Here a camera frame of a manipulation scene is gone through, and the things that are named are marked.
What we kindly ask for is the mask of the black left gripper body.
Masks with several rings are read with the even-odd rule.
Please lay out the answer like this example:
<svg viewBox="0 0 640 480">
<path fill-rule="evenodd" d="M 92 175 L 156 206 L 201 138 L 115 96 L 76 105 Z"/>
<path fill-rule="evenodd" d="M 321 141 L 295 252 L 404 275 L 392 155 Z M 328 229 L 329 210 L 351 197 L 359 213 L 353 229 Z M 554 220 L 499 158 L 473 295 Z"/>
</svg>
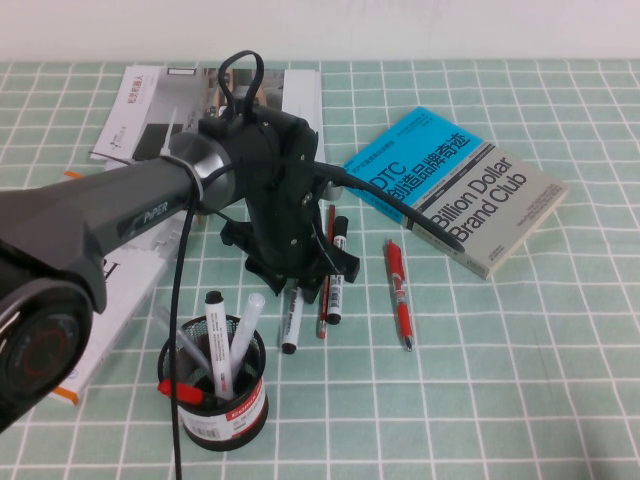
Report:
<svg viewBox="0 0 640 480">
<path fill-rule="evenodd" d="M 318 278 L 321 286 L 335 273 L 357 277 L 358 258 L 338 252 L 324 233 L 319 199 L 329 177 L 315 159 L 318 135 L 306 120 L 257 106 L 248 120 L 203 118 L 198 131 L 235 167 L 226 177 L 250 219 L 227 221 L 220 236 L 246 253 L 248 271 L 289 273 L 297 283 Z"/>
</svg>

